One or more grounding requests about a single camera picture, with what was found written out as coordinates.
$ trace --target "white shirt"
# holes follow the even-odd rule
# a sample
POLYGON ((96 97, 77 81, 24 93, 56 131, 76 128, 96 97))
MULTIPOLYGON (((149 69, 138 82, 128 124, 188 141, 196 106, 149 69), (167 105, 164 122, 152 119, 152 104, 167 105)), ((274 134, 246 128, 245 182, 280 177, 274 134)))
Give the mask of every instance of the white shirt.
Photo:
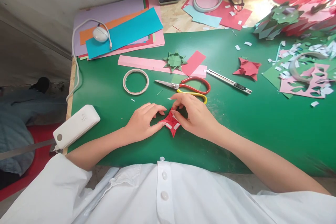
POLYGON ((0 223, 336 223, 336 198, 316 192, 252 195, 236 182, 173 162, 92 172, 61 154, 22 192, 0 223))

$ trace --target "scissors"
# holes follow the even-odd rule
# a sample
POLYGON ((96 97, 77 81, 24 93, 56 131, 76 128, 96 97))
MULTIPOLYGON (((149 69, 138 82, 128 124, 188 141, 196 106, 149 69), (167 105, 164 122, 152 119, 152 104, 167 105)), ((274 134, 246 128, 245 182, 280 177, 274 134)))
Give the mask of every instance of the scissors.
POLYGON ((209 84, 209 82, 207 82, 205 79, 203 79, 203 78, 200 78, 200 77, 196 77, 196 76, 193 76, 193 77, 189 77, 189 78, 187 78, 187 79, 184 79, 184 80, 181 80, 181 84, 175 84, 175 83, 170 83, 170 82, 164 82, 164 81, 161 81, 161 80, 155 80, 156 82, 159 82, 159 83, 161 83, 161 84, 163 84, 163 85, 166 85, 166 86, 168 86, 168 87, 171 87, 171 88, 173 88, 173 89, 176 89, 176 91, 178 92, 178 93, 189 93, 189 94, 192 94, 192 95, 194 95, 194 96, 200 96, 200 97, 202 97, 203 98, 203 103, 204 104, 206 104, 207 103, 207 101, 208 101, 208 99, 207 99, 207 97, 205 96, 205 94, 207 94, 207 93, 209 93, 210 92, 210 90, 211 90, 211 86, 210 86, 210 84, 209 84), (184 83, 186 83, 186 82, 188 82, 188 81, 191 81, 191 80, 195 80, 195 81, 200 81, 200 82, 202 82, 202 83, 204 83, 204 85, 206 86, 206 88, 207 88, 207 90, 206 91, 199 91, 199 90, 197 90, 196 88, 193 88, 193 87, 191 87, 191 86, 189 86, 189 85, 186 85, 186 84, 184 84, 184 83), (180 90, 180 88, 187 88, 187 89, 189 89, 189 90, 191 90, 191 91, 194 91, 194 92, 183 92, 183 91, 181 91, 180 90))

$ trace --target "orange paper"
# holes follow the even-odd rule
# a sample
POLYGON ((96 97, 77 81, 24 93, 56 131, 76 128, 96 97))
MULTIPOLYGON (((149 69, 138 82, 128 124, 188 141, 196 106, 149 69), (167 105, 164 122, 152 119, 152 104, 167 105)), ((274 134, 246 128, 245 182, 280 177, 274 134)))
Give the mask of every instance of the orange paper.
MULTIPOLYGON (((125 23, 126 21, 132 19, 132 18, 135 18, 136 16, 139 16, 140 14, 144 13, 145 11, 148 11, 148 8, 146 8, 146 9, 144 9, 144 10, 141 10, 141 11, 139 11, 139 12, 135 12, 135 13, 133 13, 133 14, 124 16, 124 17, 122 17, 122 18, 112 20, 112 21, 110 21, 110 22, 105 23, 105 25, 106 25, 107 28, 110 30, 110 29, 112 29, 112 28, 115 27, 115 26, 118 26, 118 25, 120 25, 120 24, 122 24, 122 23, 125 23)), ((95 28, 96 28, 96 26, 95 26, 95 27, 92 27, 92 28, 90 28, 90 29, 87 29, 87 30, 84 30, 84 31, 80 31, 80 32, 79 32, 79 41, 80 41, 80 44, 81 44, 81 45, 84 45, 85 42, 86 42, 87 40, 93 38, 92 33, 93 33, 93 30, 94 30, 95 28)))

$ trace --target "teal paper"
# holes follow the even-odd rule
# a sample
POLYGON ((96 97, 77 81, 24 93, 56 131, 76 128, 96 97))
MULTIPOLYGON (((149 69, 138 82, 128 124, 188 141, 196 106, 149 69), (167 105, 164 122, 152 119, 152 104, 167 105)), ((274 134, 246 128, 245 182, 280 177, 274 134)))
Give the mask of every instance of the teal paper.
POLYGON ((89 58, 92 59, 124 47, 138 39, 157 32, 162 28, 163 26, 155 9, 151 8, 139 16, 109 30, 112 41, 112 50, 110 50, 109 40, 100 43, 94 38, 91 38, 86 41, 87 53, 89 58))
POLYGON ((204 13, 198 12, 195 8, 191 5, 187 5, 183 8, 185 12, 187 12, 190 16, 192 16, 192 20, 197 23, 203 23, 208 26, 212 26, 217 28, 219 26, 220 21, 222 20, 221 17, 209 16, 204 13))

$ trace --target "yellow scissors handle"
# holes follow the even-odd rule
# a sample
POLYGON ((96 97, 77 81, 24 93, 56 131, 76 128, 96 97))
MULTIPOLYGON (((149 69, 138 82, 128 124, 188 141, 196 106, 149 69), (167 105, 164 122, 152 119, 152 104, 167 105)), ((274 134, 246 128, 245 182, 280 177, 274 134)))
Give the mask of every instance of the yellow scissors handle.
POLYGON ((177 92, 178 93, 189 93, 189 94, 192 94, 193 96, 200 96, 203 98, 203 103, 206 104, 208 102, 208 99, 207 97, 204 95, 204 94, 200 94, 200 93, 193 93, 193 92, 183 92, 181 91, 180 89, 177 89, 177 92))

